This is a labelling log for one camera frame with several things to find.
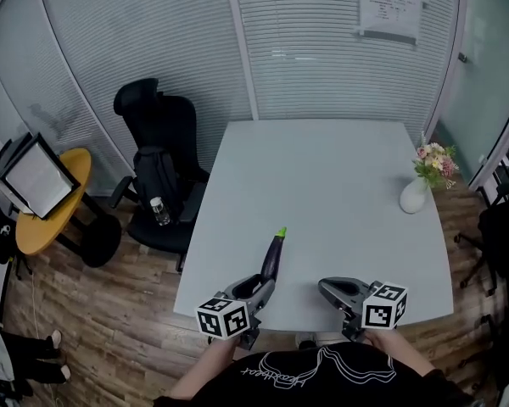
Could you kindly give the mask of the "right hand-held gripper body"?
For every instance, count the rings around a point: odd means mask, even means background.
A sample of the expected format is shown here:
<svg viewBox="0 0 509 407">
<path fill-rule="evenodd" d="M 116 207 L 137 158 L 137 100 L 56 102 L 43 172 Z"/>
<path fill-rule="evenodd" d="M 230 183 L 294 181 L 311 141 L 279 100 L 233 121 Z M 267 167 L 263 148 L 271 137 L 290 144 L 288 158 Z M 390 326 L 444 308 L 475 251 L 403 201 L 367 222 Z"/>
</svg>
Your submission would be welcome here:
<svg viewBox="0 0 509 407">
<path fill-rule="evenodd" d="M 408 288 L 393 283 L 371 286 L 352 308 L 352 316 L 344 318 L 342 334 L 350 341 L 361 341 L 366 329 L 392 330 L 406 312 Z"/>
</svg>

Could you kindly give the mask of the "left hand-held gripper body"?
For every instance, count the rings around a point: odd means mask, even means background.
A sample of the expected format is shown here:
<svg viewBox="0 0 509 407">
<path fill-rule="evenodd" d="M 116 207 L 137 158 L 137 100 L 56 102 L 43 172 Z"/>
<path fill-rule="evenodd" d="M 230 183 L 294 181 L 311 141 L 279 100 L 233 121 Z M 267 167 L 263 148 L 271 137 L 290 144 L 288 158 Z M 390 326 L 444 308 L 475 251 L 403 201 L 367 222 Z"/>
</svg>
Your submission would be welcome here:
<svg viewBox="0 0 509 407">
<path fill-rule="evenodd" d="M 251 350 L 260 334 L 257 314 L 265 308 L 272 294 L 272 288 L 260 288 L 251 297 L 241 299 L 218 293 L 194 311 L 199 332 L 211 340 L 237 338 L 241 349 Z"/>
</svg>

